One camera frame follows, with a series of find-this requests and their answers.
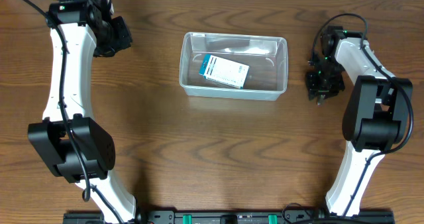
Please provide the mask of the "white blue cardboard box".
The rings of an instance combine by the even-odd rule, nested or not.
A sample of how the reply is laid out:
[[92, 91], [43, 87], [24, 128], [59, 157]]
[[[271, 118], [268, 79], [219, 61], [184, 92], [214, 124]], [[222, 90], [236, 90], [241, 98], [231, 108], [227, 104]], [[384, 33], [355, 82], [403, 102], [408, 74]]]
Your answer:
[[225, 58], [206, 54], [199, 69], [199, 74], [206, 80], [242, 89], [250, 66]]

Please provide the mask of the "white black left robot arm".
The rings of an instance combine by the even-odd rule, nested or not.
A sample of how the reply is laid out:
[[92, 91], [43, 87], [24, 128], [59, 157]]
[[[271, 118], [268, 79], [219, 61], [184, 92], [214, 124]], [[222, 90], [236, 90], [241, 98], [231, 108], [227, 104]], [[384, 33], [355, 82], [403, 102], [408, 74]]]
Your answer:
[[103, 223], [138, 223], [135, 197], [114, 170], [115, 145], [93, 116], [91, 65], [131, 46], [111, 0], [59, 0], [45, 13], [53, 45], [50, 93], [28, 139], [49, 171], [82, 190], [100, 208]]

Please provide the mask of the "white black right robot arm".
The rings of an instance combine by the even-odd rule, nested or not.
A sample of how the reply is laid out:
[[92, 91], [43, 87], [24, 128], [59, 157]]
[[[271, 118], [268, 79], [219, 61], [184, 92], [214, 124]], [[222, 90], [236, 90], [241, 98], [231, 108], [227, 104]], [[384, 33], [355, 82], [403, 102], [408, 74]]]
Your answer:
[[354, 217], [377, 165], [409, 134], [413, 86], [383, 67], [363, 32], [327, 26], [317, 38], [322, 53], [312, 53], [309, 61], [308, 98], [322, 103], [344, 91], [343, 72], [354, 86], [342, 121], [343, 161], [325, 196], [330, 214]]

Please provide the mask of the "clear plastic container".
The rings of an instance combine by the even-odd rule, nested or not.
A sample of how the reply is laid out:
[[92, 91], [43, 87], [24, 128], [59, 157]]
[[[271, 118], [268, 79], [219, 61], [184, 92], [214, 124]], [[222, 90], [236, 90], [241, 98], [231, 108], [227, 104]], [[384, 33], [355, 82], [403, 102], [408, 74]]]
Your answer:
[[276, 36], [188, 32], [180, 57], [187, 95], [275, 101], [288, 86], [288, 44]]

